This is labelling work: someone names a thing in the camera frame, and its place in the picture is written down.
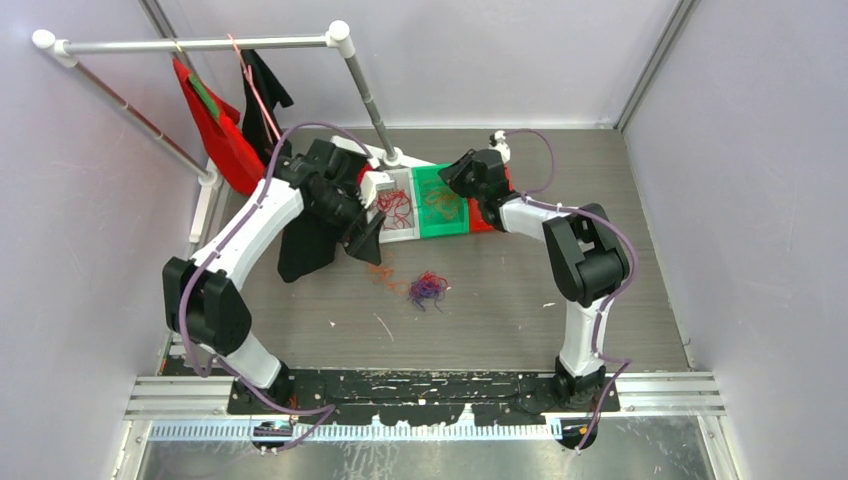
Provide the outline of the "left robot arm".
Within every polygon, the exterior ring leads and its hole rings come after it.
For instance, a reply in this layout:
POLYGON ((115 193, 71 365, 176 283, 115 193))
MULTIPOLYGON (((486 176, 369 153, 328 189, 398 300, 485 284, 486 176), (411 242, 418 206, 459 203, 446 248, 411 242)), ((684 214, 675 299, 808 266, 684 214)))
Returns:
POLYGON ((241 290, 275 238, 281 240, 278 272, 287 283, 331 264, 339 247, 380 264, 385 216, 373 206, 395 182, 373 162, 325 140, 293 157, 276 153, 268 178, 237 215, 191 258, 172 258, 163 268, 169 329, 240 374, 269 413, 290 403, 288 368, 253 333, 241 290))

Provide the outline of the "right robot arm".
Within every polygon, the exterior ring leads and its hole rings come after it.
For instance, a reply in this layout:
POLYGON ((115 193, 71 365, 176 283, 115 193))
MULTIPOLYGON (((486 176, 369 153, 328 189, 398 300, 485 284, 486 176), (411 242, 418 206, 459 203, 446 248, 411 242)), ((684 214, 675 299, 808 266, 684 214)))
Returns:
POLYGON ((514 190, 495 149, 470 150, 438 175, 455 194, 475 200, 496 230, 545 244, 554 283, 567 302, 552 390, 565 409, 582 409, 605 384, 602 345, 608 309, 631 274, 628 242, 598 204, 563 207, 514 190))

